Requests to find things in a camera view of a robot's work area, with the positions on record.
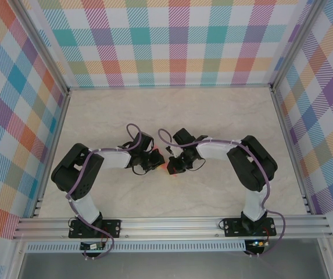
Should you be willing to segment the black circuit board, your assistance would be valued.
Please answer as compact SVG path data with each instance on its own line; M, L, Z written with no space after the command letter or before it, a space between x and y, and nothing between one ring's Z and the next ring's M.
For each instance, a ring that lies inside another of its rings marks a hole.
M104 242L81 242L81 251L102 251L104 250L106 244Z

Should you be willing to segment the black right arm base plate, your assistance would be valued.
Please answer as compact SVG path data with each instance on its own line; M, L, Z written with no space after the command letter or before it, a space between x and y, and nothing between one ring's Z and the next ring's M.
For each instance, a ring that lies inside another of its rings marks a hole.
M266 217L252 222L241 218L223 219L225 237L272 237L277 235L274 220Z

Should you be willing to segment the aluminium corner post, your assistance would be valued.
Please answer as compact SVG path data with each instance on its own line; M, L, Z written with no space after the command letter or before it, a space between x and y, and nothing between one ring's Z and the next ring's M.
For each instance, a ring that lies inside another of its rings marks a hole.
M281 82L289 71L291 64L295 60L298 52L305 43L312 27L314 26L319 14L323 11L328 0L312 0L311 3L306 1L305 8L298 17L288 42L285 45L278 64L275 67L269 86L271 93L275 94Z
M55 61L53 60L52 55L48 51L46 44L44 43L38 29L31 20L27 9L24 7L21 0L8 0L13 11L20 20L22 26L27 31L27 34L30 37L31 42L34 44L37 52L41 55L42 60L45 62L48 70L51 72L52 77L57 82L60 89L65 93L69 94L69 87L65 82L63 76L61 75L60 70L58 69Z

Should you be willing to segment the aluminium mounting rail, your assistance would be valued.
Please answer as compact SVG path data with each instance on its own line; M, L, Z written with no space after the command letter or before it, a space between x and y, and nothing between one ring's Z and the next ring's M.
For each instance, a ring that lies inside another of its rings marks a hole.
M277 239L331 238L332 229L323 215L290 215L273 218ZM119 240L203 240L223 239L222 217L121 217ZM73 218L20 219L15 241L68 240Z

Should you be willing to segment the thin aluminium back rail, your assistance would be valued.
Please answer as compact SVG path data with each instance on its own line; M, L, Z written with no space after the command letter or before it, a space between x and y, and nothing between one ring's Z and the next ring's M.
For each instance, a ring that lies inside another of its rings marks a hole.
M270 84L226 84L226 85L146 85L146 86L116 86L116 87L70 87L69 91L99 91L99 90L153 90L181 88L271 88Z

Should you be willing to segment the grey metal panel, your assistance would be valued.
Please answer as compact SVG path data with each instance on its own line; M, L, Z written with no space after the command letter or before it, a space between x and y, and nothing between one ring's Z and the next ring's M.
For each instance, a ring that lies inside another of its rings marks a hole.
M28 254L18 279L329 279L310 263L232 253L114 253L89 261L77 254Z

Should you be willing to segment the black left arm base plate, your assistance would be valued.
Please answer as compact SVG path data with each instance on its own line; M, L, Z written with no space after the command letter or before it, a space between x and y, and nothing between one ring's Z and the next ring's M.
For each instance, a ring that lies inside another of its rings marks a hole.
M95 226L99 227L102 231L106 231L113 238L118 238L121 229L121 220L105 220L96 222ZM68 238L102 238L103 233L96 229L91 228L84 224L81 220L69 221Z

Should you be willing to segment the pink square paper sheet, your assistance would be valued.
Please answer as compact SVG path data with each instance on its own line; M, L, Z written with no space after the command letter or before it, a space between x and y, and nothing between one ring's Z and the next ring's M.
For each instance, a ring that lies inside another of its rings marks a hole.
M177 177L176 174L170 174L168 169L167 169L167 164L162 164L161 166L159 166L157 168L157 171L161 171L164 175L168 176L168 177Z

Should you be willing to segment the aluminium side rail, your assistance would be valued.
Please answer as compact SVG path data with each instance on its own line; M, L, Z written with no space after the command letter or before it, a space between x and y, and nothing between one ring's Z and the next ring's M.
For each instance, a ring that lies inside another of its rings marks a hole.
M289 153L289 157L290 157L290 160L292 163L293 170L295 172L296 180L297 180L298 186L300 188L300 193L302 194L302 199L303 199L303 203L305 204L306 211L308 214L316 214L314 211L315 208L312 203L312 200L309 199L310 198L309 192L306 187L303 174L301 172L300 164L296 157L296 152L295 152L295 148L293 146L291 135L290 135L289 131L287 130L285 116L281 110L281 106L280 106L280 102L277 98L277 94L275 93L275 91L272 88L270 88L270 95L272 98L272 102L274 104L274 109L276 111L278 121L280 123L281 131L282 131L282 134L283 134L283 137L285 140L285 144L287 146L287 150Z
M58 143L59 143L59 138L60 138L60 135L62 132L66 114L68 111L70 99L71 99L71 90L68 89L68 92L65 94L65 97L63 99L64 102L63 102L61 114L59 116L59 119L58 119L58 122L57 122L57 125L55 128L55 132L53 134L52 145L48 152L48 156L46 158L47 161L46 161L46 166L44 168L44 172L42 174L42 179L37 187L35 197L33 198L32 207L28 213L28 218L33 218L35 216L35 212L37 211L37 204L43 200L44 193L45 193L45 190L48 185L49 178L50 178L50 171L52 169L53 160L54 160L56 150L58 147Z

